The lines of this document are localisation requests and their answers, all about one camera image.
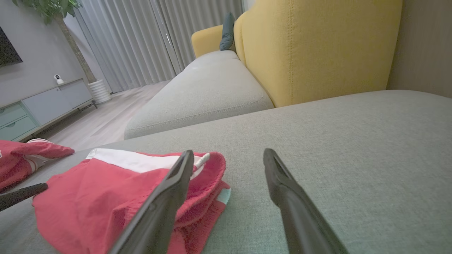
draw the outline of folded garment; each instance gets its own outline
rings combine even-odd
[[[0,140],[0,191],[22,181],[46,161],[65,157],[74,150],[37,138],[27,143]]]
[[[62,253],[108,252],[181,153],[94,149],[35,196],[39,232]],[[176,213],[168,253],[201,253],[231,193],[218,152],[194,153],[187,198]]]

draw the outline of floor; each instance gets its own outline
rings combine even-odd
[[[112,95],[112,100],[65,118],[37,136],[75,151],[124,140],[124,130],[133,115],[169,81],[130,89]]]

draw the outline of dark teal pillow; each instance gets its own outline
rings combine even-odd
[[[228,50],[234,42],[234,20],[234,15],[231,12],[226,15],[223,23],[220,50]]]

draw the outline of cabinet door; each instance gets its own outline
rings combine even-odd
[[[72,110],[59,87],[26,98],[23,103],[41,125]]]
[[[62,85],[60,89],[72,108],[93,99],[83,80]]]

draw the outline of yellow sofa armrest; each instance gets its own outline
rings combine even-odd
[[[192,46],[196,58],[220,50],[223,25],[197,31],[192,35]]]

